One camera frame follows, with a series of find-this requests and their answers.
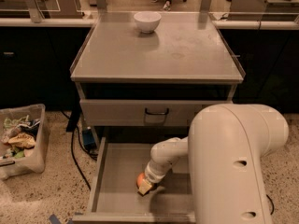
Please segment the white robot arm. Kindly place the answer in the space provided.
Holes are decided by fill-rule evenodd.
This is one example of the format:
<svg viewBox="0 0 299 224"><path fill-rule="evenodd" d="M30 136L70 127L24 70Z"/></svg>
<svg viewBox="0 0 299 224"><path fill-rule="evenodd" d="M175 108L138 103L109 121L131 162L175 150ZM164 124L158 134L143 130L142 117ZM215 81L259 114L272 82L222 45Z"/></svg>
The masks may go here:
<svg viewBox="0 0 299 224"><path fill-rule="evenodd" d="M154 145L136 184L149 192L186 156L196 224L273 224L261 157L283 147L285 118L267 105L211 105L192 120L185 138Z"/></svg>

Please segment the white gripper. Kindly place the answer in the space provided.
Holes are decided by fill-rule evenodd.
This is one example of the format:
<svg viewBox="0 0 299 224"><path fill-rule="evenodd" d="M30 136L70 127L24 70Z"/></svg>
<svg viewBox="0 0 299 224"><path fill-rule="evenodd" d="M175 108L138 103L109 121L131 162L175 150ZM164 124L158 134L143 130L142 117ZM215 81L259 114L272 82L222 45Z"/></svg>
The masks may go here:
<svg viewBox="0 0 299 224"><path fill-rule="evenodd" d="M151 191L153 189L152 183L160 183L171 168L171 162L157 163L155 161L149 161L145 168L145 177L150 183L142 182L138 187L138 192L141 195L145 195Z"/></svg>

